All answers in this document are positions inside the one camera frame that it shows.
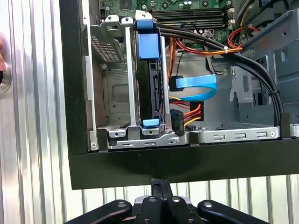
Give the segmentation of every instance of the metal bracket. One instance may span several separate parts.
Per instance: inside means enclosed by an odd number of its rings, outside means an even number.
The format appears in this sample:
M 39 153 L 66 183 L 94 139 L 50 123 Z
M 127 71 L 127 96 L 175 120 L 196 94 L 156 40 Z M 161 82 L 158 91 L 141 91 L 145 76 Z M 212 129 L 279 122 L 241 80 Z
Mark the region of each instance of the metal bracket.
M 124 28 L 117 15 L 108 16 L 103 23 L 90 26 L 91 43 L 101 62 L 107 64 L 123 63 L 125 61 L 116 37 L 124 36 Z
M 168 77 L 167 77 L 167 63 L 166 63 L 166 51 L 165 51 L 165 37 L 160 37 L 161 43 L 161 64 L 163 73 L 163 94 L 164 94 L 164 110 L 165 110 L 165 128 L 166 131 L 172 131 L 171 127 L 171 115 L 169 108 L 169 91 L 168 91 Z
M 152 20 L 152 16 L 150 13 L 140 12 L 135 15 L 135 20 Z
M 127 48 L 127 68 L 128 68 L 128 88 L 129 88 L 129 103 L 130 103 L 130 121 L 131 126 L 136 126 L 136 105 L 135 105 L 135 76 L 133 73 L 133 61 L 132 61 L 132 45 L 131 45 L 131 33 L 133 26 L 133 18 L 126 17 L 121 20 L 121 24 L 125 26 L 125 39 Z
M 239 103 L 252 103 L 252 84 L 251 75 L 237 66 L 231 67 L 232 74 L 232 90 L 230 92 L 230 101 L 232 102 L 235 97 L 235 93 L 238 97 Z
M 85 57 L 85 68 L 86 68 L 86 88 L 87 88 L 87 100 L 91 101 L 92 106 L 92 124 L 93 130 L 89 132 L 90 137 L 90 149 L 98 149 L 97 139 L 97 128 L 95 123 L 95 106 L 94 106 L 94 91 L 93 91 L 93 64 L 92 64 L 92 44 L 91 44 L 91 32 L 90 32 L 90 21 L 89 21 L 89 5 L 88 1 L 82 1 L 82 13 L 83 13 L 83 24 L 86 25 L 87 29 L 87 44 L 88 44 L 88 56 Z

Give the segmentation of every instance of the corrugated metal wall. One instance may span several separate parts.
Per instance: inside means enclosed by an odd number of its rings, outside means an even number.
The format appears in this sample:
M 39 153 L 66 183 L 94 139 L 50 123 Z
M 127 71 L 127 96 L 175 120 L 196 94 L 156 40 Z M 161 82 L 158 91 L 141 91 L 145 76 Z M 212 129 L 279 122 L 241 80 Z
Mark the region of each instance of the corrugated metal wall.
M 62 223 L 150 186 L 72 190 L 67 158 L 58 0 L 1 0 L 0 35 L 13 83 L 0 96 L 0 223 Z M 299 224 L 299 176 L 172 184 L 271 223 Z

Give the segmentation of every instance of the black cable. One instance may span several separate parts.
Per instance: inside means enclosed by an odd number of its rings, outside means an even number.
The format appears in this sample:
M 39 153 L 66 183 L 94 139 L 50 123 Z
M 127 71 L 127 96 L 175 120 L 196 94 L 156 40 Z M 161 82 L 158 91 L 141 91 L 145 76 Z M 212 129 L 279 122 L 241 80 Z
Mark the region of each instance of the black cable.
M 200 42 L 202 45 L 213 49 L 224 49 L 223 44 L 218 43 L 212 39 L 206 39 L 199 34 L 194 34 L 184 30 L 172 29 L 171 27 L 162 28 L 161 35 Z M 268 71 L 259 63 L 237 53 L 223 54 L 222 56 L 230 59 L 237 66 L 250 72 L 253 76 L 257 77 L 263 85 L 266 86 L 266 89 L 271 94 L 275 110 L 275 125 L 280 125 L 281 116 L 282 113 L 284 113 L 284 106 L 277 86 Z
M 267 5 L 261 7 L 259 10 L 257 10 L 247 21 L 244 22 L 244 26 L 248 26 L 256 17 L 258 17 L 264 10 L 266 10 L 269 7 L 272 7 L 273 4 L 279 2 L 281 0 L 272 0 L 270 1 Z M 290 10 L 290 6 L 287 3 L 286 0 L 283 0 L 284 5 L 285 5 L 285 11 L 289 11 Z
M 218 75 L 218 76 L 222 76 L 222 75 L 224 74 L 223 71 L 216 70 L 215 67 L 213 66 L 213 64 L 212 64 L 212 68 L 213 68 L 213 70 L 214 70 L 215 72 L 213 72 L 213 71 L 210 70 L 209 63 L 208 63 L 208 61 L 207 61 L 207 57 L 206 57 L 206 70 L 207 70 L 208 72 L 210 72 L 212 75 Z
M 241 27 L 241 21 L 242 18 L 244 16 L 244 13 L 247 11 L 247 9 L 249 8 L 249 6 L 251 4 L 253 4 L 255 2 L 255 0 L 252 0 L 250 2 L 248 2 L 248 4 L 245 6 L 244 10 L 241 12 L 240 16 L 237 17 L 236 21 L 235 21 L 235 29 L 238 29 Z M 236 36 L 234 37 L 235 43 L 238 43 L 240 40 L 240 33 L 236 34 Z
M 177 67 L 177 73 L 176 73 L 176 76 L 178 76 L 179 64 L 181 63 L 181 59 L 182 59 L 183 54 L 184 54 L 184 52 L 182 52 L 182 54 L 181 54 L 181 56 L 179 57 L 179 60 L 178 60 L 178 67 Z

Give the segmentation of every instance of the red wire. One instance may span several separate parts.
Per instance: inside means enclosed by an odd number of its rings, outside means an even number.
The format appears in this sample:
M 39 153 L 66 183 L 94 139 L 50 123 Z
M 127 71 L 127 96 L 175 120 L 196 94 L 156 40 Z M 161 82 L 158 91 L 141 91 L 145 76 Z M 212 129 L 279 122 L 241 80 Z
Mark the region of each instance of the red wire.
M 188 115 L 187 117 L 184 118 L 184 121 L 187 121 L 191 117 L 195 117 L 195 116 L 200 115 L 200 114 L 201 114 L 201 111 L 198 111 L 196 114 L 190 114 L 190 115 Z
M 254 31 L 256 31 L 256 32 L 260 32 L 259 29 L 255 28 L 255 27 L 252 27 L 252 26 L 248 27 L 248 29 L 252 29 L 252 30 L 254 30 Z M 244 30 L 244 28 L 243 28 L 243 27 L 240 27 L 240 28 L 236 29 L 235 31 L 233 31 L 233 32 L 228 36 L 228 44 L 229 44 L 229 46 L 230 46 L 231 48 L 238 48 L 238 47 L 239 47 L 239 46 L 234 45 L 234 43 L 233 43 L 233 38 L 234 38 L 234 36 L 236 36 L 238 33 L 240 33 L 242 30 Z
M 179 104 L 179 103 L 177 103 L 177 102 L 171 102 L 171 104 L 175 104 L 175 105 L 177 105 L 177 106 L 179 106 L 179 107 L 182 107 L 182 108 L 185 108 L 185 109 L 189 109 L 189 108 L 190 108 L 190 107 L 188 107 L 188 106 L 181 105 L 181 104 Z

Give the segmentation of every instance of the metal chassis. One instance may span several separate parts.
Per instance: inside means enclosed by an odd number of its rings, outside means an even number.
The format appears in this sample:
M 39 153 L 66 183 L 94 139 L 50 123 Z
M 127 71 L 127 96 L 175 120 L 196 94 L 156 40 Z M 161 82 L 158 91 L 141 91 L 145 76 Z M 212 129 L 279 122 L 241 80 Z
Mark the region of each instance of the metal chassis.
M 295 139 L 88 153 L 79 12 L 79 1 L 60 0 L 73 189 L 150 184 L 152 177 L 190 182 L 299 173 Z

